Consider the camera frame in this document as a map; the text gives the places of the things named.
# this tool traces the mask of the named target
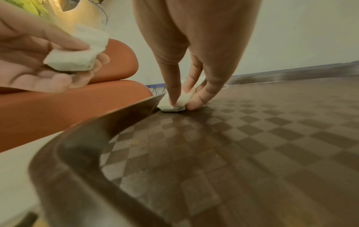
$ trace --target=orange sofa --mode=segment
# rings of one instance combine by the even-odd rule
[[[145,85],[125,80],[138,70],[129,46],[111,39],[105,53],[111,62],[83,88],[64,93],[0,88],[0,152],[152,96]]]

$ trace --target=blue edge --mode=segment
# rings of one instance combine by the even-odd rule
[[[298,70],[298,69],[304,69],[304,68],[317,68],[322,66],[328,66],[328,65],[341,65],[343,63],[336,63],[336,64],[327,64],[327,65],[316,65],[316,66],[309,66],[309,67],[302,67],[302,68],[291,68],[291,69],[284,69],[284,70],[274,70],[274,71],[268,71],[263,73],[249,73],[249,74],[243,74],[243,75],[236,75],[236,76],[248,76],[248,75],[254,75],[254,74],[264,74],[264,73],[273,73],[273,72],[283,72],[283,71],[289,71],[289,70]],[[155,85],[146,85],[148,88],[164,88],[166,85],[164,83],[159,83]]]

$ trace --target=skin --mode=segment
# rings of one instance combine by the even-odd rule
[[[260,0],[132,0],[138,27],[153,51],[170,97],[181,94],[178,63],[187,49],[192,65],[183,90],[204,71],[206,80],[186,105],[205,105],[232,76],[247,46]]]
[[[68,74],[42,62],[54,48],[87,50],[89,45],[57,26],[0,0],[0,86],[38,92],[64,92],[88,84],[110,61],[99,54],[92,70]]]

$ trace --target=cord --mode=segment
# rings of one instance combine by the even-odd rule
[[[89,2],[91,2],[92,4],[94,4],[95,6],[97,6],[100,10],[102,10],[102,12],[104,12],[105,16],[106,16],[106,24],[108,22],[108,16],[106,14],[106,12],[99,6],[100,3],[96,3],[93,0],[88,0]]]

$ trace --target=checkered tabletop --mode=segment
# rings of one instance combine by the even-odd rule
[[[359,226],[359,78],[229,86],[121,132],[101,166],[176,227]]]

